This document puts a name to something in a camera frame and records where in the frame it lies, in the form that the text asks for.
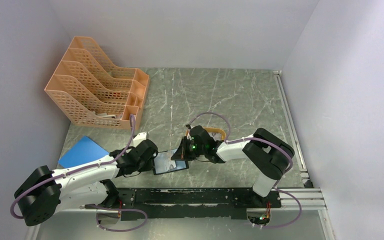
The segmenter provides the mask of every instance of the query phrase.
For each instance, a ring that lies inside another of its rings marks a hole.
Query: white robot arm
[[[250,159],[261,173],[252,190],[261,197],[269,194],[272,187],[285,173],[289,161],[285,153],[276,148],[268,150],[268,145],[247,138],[263,139],[274,143],[293,157],[293,149],[263,128],[242,140],[230,143],[215,141],[200,125],[193,127],[189,135],[183,137],[179,148],[171,157],[172,160],[192,161],[203,155],[210,162],[222,164],[235,159]],[[46,179],[64,175],[35,189],[20,199],[18,206],[27,226],[34,226],[46,221],[53,214],[64,209],[78,208],[88,204],[111,207],[119,200],[119,192],[111,179],[132,174],[135,171],[150,171],[154,167],[154,158],[158,154],[157,146],[148,139],[146,132],[141,132],[133,138],[132,145],[116,161],[121,150],[111,152],[96,161],[76,167],[55,169],[50,171],[47,166],[38,167],[15,192],[17,198],[27,189]],[[96,164],[76,173],[67,174],[76,169]]]

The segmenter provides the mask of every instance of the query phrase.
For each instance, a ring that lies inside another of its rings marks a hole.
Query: smartphone
[[[177,149],[159,152],[153,159],[154,175],[167,174],[189,168],[189,163],[182,160],[171,160]]]

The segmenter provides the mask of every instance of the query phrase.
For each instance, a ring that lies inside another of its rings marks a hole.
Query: black cable
[[[136,175],[133,175],[133,176],[126,176],[126,175],[123,175],[123,177],[125,177],[125,178],[131,178],[131,177],[136,177],[137,175],[139,175],[139,174],[141,174],[142,172],[139,172],[138,174],[136,174]]]
[[[166,153],[166,152],[168,152],[169,150],[165,150],[165,151],[159,151],[158,153]],[[199,161],[199,162],[203,162],[203,163],[211,163],[210,161],[208,161],[208,160],[206,160],[206,161],[202,161],[202,160],[198,160],[198,159],[194,159],[194,160],[197,160],[197,161]]]

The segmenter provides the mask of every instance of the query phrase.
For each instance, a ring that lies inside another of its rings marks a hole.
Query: plastic mesh holder
[[[62,60],[74,61],[83,64],[90,73],[92,73],[98,81],[102,83],[107,89],[116,91],[128,91],[132,86],[131,79],[122,79],[112,77],[112,72],[105,71],[105,69],[94,59],[90,52],[81,48],[69,48],[65,53]],[[135,68],[129,68],[133,75],[136,72]]]
[[[75,77],[83,86],[104,103],[119,104],[126,103],[128,100],[129,91],[115,91],[106,88],[80,62],[61,61],[56,68],[55,74]]]
[[[139,129],[148,88],[142,70],[118,67],[92,38],[74,37],[45,91],[76,125],[130,129],[133,114]]]
[[[75,36],[69,48],[85,49],[103,67],[106,72],[111,72],[114,78],[133,79],[135,73],[131,68],[116,66],[105,54],[98,43],[91,37]]]
[[[140,123],[143,109],[138,106],[114,105],[99,101],[73,76],[54,75],[46,86],[46,93],[76,125],[89,127],[129,129],[129,116],[133,114]],[[117,118],[97,116],[100,113]]]

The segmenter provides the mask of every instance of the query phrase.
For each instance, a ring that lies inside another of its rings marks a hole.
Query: blue folder
[[[89,137],[84,136],[61,157],[58,163],[63,168],[72,168],[98,160],[105,155],[108,155],[108,152],[105,149],[96,144]]]

